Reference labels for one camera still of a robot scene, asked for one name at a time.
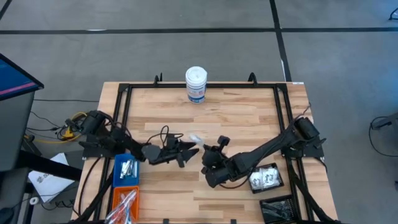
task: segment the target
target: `black floor stripe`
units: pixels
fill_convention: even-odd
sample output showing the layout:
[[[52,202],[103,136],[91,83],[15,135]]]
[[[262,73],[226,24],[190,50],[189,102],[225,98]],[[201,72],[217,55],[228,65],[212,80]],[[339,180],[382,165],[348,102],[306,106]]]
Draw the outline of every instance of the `black floor stripe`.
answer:
[[[282,32],[398,32],[398,27],[282,28],[281,31]]]
[[[272,18],[274,20],[276,39],[278,41],[279,55],[280,59],[282,60],[282,68],[284,69],[285,81],[291,82],[292,76],[290,74],[289,63],[287,61],[284,38],[280,29],[278,11],[276,9],[275,0],[269,0],[269,4],[271,5]]]
[[[8,6],[10,6],[12,0],[7,0],[6,3],[4,3],[3,7],[1,8],[0,11],[0,20],[2,19],[2,17],[4,16],[4,13],[6,13]]]
[[[266,27],[215,27],[175,29],[105,29],[105,30],[0,30],[0,34],[191,34],[191,33],[260,33],[275,32]]]

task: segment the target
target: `blue bin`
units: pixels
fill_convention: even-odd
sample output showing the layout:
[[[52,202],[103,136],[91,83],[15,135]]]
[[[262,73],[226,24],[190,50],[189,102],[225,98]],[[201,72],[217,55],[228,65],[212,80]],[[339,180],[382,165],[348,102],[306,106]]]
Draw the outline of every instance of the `blue bin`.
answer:
[[[120,179],[122,171],[122,162],[127,162],[129,159],[136,160],[131,154],[119,154],[114,157],[113,168],[113,187],[137,186],[139,183],[139,161],[137,161],[137,177],[127,176]]]

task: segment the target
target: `white container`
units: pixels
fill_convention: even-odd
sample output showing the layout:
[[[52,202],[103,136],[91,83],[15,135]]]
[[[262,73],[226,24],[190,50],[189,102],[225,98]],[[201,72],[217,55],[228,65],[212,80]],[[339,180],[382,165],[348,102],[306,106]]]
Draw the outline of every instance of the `white container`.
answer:
[[[192,103],[202,103],[205,100],[207,72],[199,66],[190,67],[185,73],[188,99]]]

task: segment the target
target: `wooden table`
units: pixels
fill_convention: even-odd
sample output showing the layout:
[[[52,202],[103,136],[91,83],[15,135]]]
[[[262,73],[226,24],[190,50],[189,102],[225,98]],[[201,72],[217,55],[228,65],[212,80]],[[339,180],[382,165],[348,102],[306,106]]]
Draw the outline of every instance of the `wooden table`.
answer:
[[[118,82],[104,83],[99,110],[113,114],[118,85]],[[292,112],[296,117],[308,105],[305,87],[302,83],[288,83],[287,88]],[[281,103],[287,124],[283,100]],[[124,105],[119,110],[119,120],[123,108]],[[312,118],[311,111],[308,111],[306,116]],[[183,88],[133,89],[127,121],[133,138],[139,142],[146,142],[149,136],[159,133],[161,127],[166,124],[169,125],[171,133],[184,133],[182,140],[186,141],[189,141],[190,133],[199,135],[209,145],[216,145],[220,135],[231,138],[229,146],[223,151],[227,156],[251,151],[280,133],[274,93],[271,89],[208,88],[206,101],[199,105],[189,102]],[[159,139],[152,142],[160,144]],[[252,194],[249,184],[234,190],[226,190],[219,186],[214,189],[209,187],[205,176],[200,173],[202,155],[203,150],[191,158],[183,169],[178,167],[176,161],[157,166],[151,166],[147,162],[141,163],[139,222],[162,223],[164,218],[168,218],[171,223],[228,223],[231,219],[237,219],[238,223],[264,223],[259,200],[291,194],[286,162],[280,151],[263,159],[260,165],[275,162],[285,185],[259,194]],[[79,206],[81,185],[94,161],[95,159],[85,161],[76,196],[76,210]],[[97,163],[88,178],[83,194],[82,211],[98,192],[103,161],[104,159],[101,159]],[[337,219],[325,168],[312,158],[304,158],[303,164],[310,193],[326,214]],[[241,181],[228,182],[227,185],[234,186]],[[302,195],[298,189],[297,192],[300,210],[303,219],[306,219]],[[109,191],[104,196],[100,219],[106,216],[108,198]]]

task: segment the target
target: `monitor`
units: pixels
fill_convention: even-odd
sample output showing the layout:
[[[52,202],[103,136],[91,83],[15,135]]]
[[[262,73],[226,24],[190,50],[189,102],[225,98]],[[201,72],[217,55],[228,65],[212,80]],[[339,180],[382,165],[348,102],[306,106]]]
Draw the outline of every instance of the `monitor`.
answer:
[[[43,88],[43,83],[0,54],[0,100]]]

